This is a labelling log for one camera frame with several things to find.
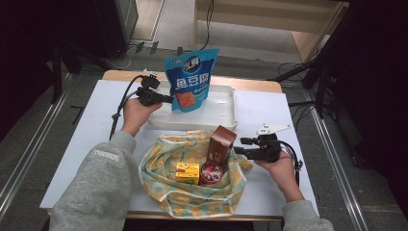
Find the person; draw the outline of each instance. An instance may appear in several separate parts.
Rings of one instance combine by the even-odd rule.
[[[162,104],[143,106],[137,98],[123,108],[124,121],[109,142],[97,144],[55,204],[50,230],[122,230],[135,187],[137,164],[135,136],[150,114]],[[288,202],[283,207],[284,230],[333,230],[330,221],[317,216],[295,183],[293,162],[281,152],[276,163],[255,162],[276,181]]]

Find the gray sweatshirt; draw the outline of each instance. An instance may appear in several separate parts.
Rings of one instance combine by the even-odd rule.
[[[96,145],[54,206],[50,230],[122,230],[138,170],[135,148],[135,138],[121,131]],[[286,231],[333,230],[307,200],[288,203],[283,214]]]

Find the white wire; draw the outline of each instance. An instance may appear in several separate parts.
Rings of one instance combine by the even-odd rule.
[[[130,56],[129,56],[129,51],[132,50],[133,48],[136,48],[136,47],[137,47],[137,46],[133,46],[133,47],[130,47],[130,48],[127,50],[126,56],[128,57],[129,63],[128,63],[126,66],[117,66],[117,65],[115,65],[115,64],[112,64],[112,63],[109,61],[109,59],[106,59],[106,62],[108,62],[108,64],[110,64],[111,66],[113,66],[114,68],[117,68],[117,69],[127,68],[127,67],[130,65],[130,63],[132,62],[132,60],[130,59]]]

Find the small yellow package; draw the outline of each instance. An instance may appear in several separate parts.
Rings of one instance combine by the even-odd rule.
[[[177,162],[176,182],[198,185],[200,177],[200,164]]]

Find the red can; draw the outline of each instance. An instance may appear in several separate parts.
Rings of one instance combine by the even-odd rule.
[[[215,184],[222,177],[222,167],[216,162],[206,162],[201,167],[200,180],[203,184]]]

